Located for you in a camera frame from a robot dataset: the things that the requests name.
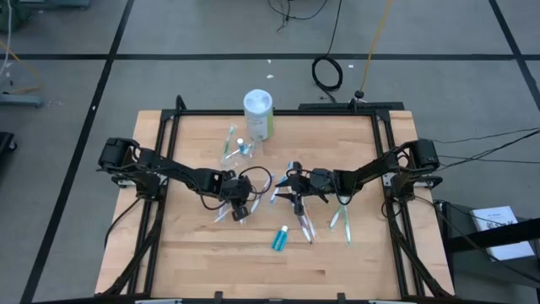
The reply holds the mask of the white green cylindrical canister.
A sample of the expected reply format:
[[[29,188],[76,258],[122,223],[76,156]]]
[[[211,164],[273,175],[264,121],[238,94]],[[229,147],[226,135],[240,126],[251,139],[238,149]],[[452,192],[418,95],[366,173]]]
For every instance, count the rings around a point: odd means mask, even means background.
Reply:
[[[272,96],[265,90],[251,90],[246,93],[243,106],[250,138],[256,141],[271,138],[274,127]]]

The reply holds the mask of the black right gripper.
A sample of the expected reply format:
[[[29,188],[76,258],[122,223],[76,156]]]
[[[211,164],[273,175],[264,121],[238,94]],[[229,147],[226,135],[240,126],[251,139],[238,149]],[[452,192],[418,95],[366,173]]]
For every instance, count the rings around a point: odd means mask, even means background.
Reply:
[[[277,187],[291,187],[292,189],[296,189],[300,184],[300,178],[302,177],[302,165],[298,161],[294,162],[294,168],[290,170],[289,176],[285,176],[281,179],[281,182],[277,184]],[[334,174],[332,172],[332,183],[329,185],[326,185],[325,187],[313,187],[311,185],[310,180],[310,173],[311,171],[305,172],[305,185],[303,190],[304,196],[317,196],[320,198],[325,204],[329,203],[329,200],[327,198],[327,195],[329,194],[335,194],[336,193],[336,187],[334,185]],[[296,216],[303,216],[305,214],[304,205],[302,203],[302,196],[299,193],[277,193],[277,197],[279,198],[285,198],[290,203],[293,204],[294,208],[294,214]]]

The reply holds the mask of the white booklet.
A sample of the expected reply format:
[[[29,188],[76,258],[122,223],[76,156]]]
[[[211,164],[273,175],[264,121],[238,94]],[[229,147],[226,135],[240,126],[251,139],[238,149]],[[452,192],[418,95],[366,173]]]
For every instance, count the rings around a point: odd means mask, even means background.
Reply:
[[[469,211],[477,231],[486,231],[499,228],[505,225],[517,223],[510,206],[495,207],[488,209],[472,209]],[[486,249],[492,256],[491,261],[496,259],[505,261],[516,258],[526,258],[534,255],[529,242],[518,242],[497,247],[488,247]]]

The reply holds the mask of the black caster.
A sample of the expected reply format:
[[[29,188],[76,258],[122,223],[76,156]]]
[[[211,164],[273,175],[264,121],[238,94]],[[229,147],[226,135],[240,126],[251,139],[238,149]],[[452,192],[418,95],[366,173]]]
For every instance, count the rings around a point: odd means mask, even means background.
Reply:
[[[8,152],[13,152],[18,148],[14,141],[14,134],[0,132],[0,158]]]

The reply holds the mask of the gray stand base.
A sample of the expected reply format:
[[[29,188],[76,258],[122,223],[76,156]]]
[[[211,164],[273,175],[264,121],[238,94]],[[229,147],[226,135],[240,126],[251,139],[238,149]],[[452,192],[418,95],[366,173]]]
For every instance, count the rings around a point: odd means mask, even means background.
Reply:
[[[0,94],[0,106],[33,106],[40,108],[43,101],[34,95]]]

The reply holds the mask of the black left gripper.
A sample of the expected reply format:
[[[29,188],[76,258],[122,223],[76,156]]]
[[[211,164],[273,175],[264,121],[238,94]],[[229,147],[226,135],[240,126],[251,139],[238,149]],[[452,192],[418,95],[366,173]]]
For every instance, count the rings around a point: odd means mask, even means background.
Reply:
[[[247,207],[244,204],[251,197],[252,192],[253,192],[253,187],[248,197],[238,197],[235,192],[236,179],[238,178],[236,176],[235,171],[233,170],[226,171],[225,177],[227,179],[223,181],[222,188],[221,188],[222,199],[224,201],[231,202],[232,204],[241,205],[241,206],[233,206],[231,214],[234,221],[237,221],[237,222],[242,221],[250,214],[250,211],[247,209]]]

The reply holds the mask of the black flat bar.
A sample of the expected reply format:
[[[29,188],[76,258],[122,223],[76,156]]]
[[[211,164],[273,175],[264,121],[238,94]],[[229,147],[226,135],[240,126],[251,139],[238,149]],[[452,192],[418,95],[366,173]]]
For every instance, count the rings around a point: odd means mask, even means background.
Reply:
[[[302,103],[298,106],[298,110],[348,112],[360,112],[361,110],[404,111],[405,107],[402,102]]]

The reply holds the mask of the black side cart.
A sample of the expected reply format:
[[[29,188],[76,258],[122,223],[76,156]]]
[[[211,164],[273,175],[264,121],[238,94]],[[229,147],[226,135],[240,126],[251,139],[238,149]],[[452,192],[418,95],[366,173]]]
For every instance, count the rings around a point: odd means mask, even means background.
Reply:
[[[446,260],[455,276],[457,270],[511,284],[526,285],[537,290],[540,301],[540,218],[519,218],[515,224],[497,224],[494,229],[479,231],[475,220],[482,216],[471,214],[466,206],[437,200],[435,211],[441,223],[441,235]],[[533,255],[511,260],[491,260],[488,249],[494,246],[526,242]]]

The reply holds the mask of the purple white toothbrush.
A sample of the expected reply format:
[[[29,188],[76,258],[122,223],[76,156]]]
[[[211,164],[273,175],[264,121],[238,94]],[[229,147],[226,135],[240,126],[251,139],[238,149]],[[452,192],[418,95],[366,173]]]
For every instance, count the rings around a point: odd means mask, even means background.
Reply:
[[[297,203],[294,207],[294,213],[297,216],[297,219],[300,223],[300,228],[303,231],[303,234],[309,244],[312,243],[310,232],[308,231],[308,225],[305,221],[305,211],[302,203]]]
[[[261,194],[258,194],[254,204],[251,206],[251,213],[254,213],[255,210],[257,209],[259,203],[261,202],[262,200],[262,196],[263,194],[267,191],[267,186],[268,186],[268,183],[269,183],[269,179],[267,179],[264,183],[264,186],[263,186],[263,189],[262,189],[262,193]]]

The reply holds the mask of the green white toothbrush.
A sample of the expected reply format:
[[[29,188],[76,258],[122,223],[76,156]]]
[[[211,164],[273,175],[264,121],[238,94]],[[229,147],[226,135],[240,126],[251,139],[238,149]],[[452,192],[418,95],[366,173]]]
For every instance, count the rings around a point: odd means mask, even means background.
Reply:
[[[339,205],[339,207],[337,208],[336,212],[334,213],[333,217],[332,217],[332,220],[329,224],[329,230],[333,230],[335,225],[337,224],[337,221],[338,221],[338,218],[340,216],[340,214],[343,212],[343,205]]]
[[[344,214],[344,231],[345,231],[345,238],[348,246],[352,244],[352,237],[351,237],[351,230],[350,230],[350,223],[349,223],[349,213],[348,213],[348,207],[343,206],[343,214]]]
[[[235,132],[235,129],[236,129],[236,126],[234,124],[231,124],[229,126],[229,131],[227,133],[227,136],[225,138],[225,141],[224,141],[224,151],[223,151],[223,157],[222,157],[222,161],[225,162],[225,160],[227,159],[228,155],[229,155],[229,152],[230,152],[230,140]]]

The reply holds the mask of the green machine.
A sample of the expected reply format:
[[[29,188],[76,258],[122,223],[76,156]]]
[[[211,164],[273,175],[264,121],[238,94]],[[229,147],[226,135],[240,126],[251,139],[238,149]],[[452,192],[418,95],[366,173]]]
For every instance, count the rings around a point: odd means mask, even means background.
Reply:
[[[26,23],[32,9],[87,8],[91,0],[0,0],[0,31],[16,31]]]

